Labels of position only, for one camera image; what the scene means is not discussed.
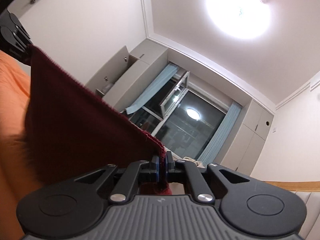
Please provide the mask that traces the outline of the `white cloth on ledge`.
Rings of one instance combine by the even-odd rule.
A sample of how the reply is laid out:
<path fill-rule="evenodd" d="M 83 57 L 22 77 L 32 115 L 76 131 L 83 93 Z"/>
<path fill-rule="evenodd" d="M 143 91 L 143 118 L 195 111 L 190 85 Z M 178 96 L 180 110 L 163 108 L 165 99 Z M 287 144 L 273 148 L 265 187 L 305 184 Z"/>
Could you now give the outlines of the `white cloth on ledge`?
<path fill-rule="evenodd" d="M 203 163 L 201 161 L 195 160 L 191 157 L 183 157 L 183 158 L 181 158 L 181 160 L 189 161 L 189 162 L 194 163 L 197 167 L 205 168 L 205 166 L 203 165 Z"/>

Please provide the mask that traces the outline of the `orange bed duvet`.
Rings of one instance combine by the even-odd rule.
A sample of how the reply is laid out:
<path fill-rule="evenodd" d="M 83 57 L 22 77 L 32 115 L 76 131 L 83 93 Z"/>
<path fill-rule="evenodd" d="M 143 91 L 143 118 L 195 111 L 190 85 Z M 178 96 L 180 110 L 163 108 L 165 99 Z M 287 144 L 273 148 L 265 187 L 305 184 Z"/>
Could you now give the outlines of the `orange bed duvet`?
<path fill-rule="evenodd" d="M 17 204 L 42 186 L 27 160 L 24 118 L 29 96 L 30 77 L 1 52 L 1 239 L 23 237 Z"/>

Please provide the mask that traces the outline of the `left light blue curtain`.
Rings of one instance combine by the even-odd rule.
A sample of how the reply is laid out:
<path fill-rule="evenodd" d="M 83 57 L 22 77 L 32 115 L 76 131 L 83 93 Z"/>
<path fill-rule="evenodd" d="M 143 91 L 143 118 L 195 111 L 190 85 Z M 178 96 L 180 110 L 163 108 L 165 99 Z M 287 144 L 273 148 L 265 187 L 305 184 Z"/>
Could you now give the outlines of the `left light blue curtain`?
<path fill-rule="evenodd" d="M 179 70 L 179 66 L 169 63 L 146 87 L 140 96 L 127 108 L 127 114 L 133 114 L 142 108 Z"/>

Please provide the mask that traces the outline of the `round ceiling lamp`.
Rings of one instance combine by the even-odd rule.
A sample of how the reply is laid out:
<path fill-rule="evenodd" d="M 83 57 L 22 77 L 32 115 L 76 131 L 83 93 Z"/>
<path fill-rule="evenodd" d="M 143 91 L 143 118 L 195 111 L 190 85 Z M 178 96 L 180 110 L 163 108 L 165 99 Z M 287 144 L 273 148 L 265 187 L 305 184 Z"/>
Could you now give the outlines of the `round ceiling lamp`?
<path fill-rule="evenodd" d="M 259 39 L 274 22 L 266 0 L 204 0 L 204 8 L 218 31 L 236 40 Z"/>

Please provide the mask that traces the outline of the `grey built-in wardrobe unit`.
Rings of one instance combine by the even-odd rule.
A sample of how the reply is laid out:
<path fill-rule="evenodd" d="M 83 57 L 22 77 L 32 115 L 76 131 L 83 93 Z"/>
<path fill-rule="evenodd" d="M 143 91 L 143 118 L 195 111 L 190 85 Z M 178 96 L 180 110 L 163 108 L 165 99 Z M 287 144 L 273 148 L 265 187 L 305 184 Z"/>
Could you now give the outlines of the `grey built-in wardrobe unit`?
<path fill-rule="evenodd" d="M 273 115 L 235 85 L 150 40 L 123 47 L 87 88 L 173 155 L 250 175 Z"/>

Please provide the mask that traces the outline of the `right light blue curtain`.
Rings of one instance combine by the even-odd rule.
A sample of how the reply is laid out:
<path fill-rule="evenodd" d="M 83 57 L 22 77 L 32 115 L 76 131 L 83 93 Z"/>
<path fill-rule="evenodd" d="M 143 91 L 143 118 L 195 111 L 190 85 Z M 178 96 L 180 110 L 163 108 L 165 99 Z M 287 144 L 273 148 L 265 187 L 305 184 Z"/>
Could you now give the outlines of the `right light blue curtain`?
<path fill-rule="evenodd" d="M 200 154 L 198 161 L 200 161 L 204 167 L 212 163 L 215 157 L 220 152 L 226 139 L 229 136 L 236 120 L 241 112 L 242 106 L 237 102 L 233 101 L 227 114 L 223 118 L 218 129 L 214 133 L 212 139 L 208 142 L 207 146 Z"/>

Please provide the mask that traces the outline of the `window with open sash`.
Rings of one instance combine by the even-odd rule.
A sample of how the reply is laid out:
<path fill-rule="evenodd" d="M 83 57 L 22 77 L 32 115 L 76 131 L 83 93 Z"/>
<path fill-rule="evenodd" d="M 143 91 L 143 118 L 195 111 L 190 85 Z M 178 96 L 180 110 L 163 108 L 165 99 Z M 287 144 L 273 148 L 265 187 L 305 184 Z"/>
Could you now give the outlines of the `window with open sash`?
<path fill-rule="evenodd" d="M 199 158 L 227 114 L 198 92 L 187 79 L 174 75 L 142 108 L 123 113 L 179 157 Z"/>

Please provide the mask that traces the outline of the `dark red knit garment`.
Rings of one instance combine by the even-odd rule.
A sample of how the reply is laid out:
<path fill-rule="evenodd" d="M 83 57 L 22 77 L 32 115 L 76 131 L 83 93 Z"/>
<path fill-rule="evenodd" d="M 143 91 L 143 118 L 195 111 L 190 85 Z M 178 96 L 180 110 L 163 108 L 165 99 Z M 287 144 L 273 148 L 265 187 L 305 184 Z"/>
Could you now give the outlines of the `dark red knit garment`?
<path fill-rule="evenodd" d="M 42 185 L 95 171 L 126 168 L 158 156 L 162 143 L 72 78 L 40 48 L 29 46 L 30 99 L 25 114 L 28 159 Z"/>

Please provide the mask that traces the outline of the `light blue curtain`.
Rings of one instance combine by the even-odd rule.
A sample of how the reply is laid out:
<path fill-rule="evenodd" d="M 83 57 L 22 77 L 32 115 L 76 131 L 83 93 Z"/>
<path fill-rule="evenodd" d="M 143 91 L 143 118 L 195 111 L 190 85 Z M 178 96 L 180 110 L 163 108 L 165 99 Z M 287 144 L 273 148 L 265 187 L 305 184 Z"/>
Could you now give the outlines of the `light blue curtain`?
<path fill-rule="evenodd" d="M 215 157 L 220 152 L 226 139 L 229 136 L 236 120 L 241 112 L 242 106 L 237 102 L 233 101 L 227 114 L 223 118 L 218 129 L 214 133 L 212 139 L 208 142 L 207 146 L 200 154 L 198 161 L 200 161 L 204 167 L 212 163 Z"/>
<path fill-rule="evenodd" d="M 133 114 L 142 108 L 179 70 L 179 66 L 169 63 L 146 87 L 140 96 L 127 108 L 127 114 Z"/>

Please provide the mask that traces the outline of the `open wardrobe door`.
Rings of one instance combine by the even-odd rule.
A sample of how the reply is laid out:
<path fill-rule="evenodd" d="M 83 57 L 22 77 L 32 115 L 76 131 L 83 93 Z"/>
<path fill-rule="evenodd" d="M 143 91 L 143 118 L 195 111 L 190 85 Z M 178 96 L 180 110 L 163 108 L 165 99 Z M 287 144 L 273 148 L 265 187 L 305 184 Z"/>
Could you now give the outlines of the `open wardrobe door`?
<path fill-rule="evenodd" d="M 86 83 L 93 93 L 104 86 L 115 83 L 128 69 L 129 52 L 126 46 L 123 46 L 115 53 Z"/>

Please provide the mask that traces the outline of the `grey padded wooden headboard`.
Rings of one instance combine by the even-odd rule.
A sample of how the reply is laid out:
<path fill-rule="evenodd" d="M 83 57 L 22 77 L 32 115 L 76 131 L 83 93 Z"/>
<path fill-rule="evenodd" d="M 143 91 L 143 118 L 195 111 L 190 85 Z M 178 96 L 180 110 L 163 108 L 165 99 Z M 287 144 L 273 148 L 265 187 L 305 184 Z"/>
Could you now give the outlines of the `grey padded wooden headboard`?
<path fill-rule="evenodd" d="M 266 181 L 266 183 L 291 191 L 303 200 L 307 215 L 299 234 L 306 240 L 320 239 L 320 182 Z"/>

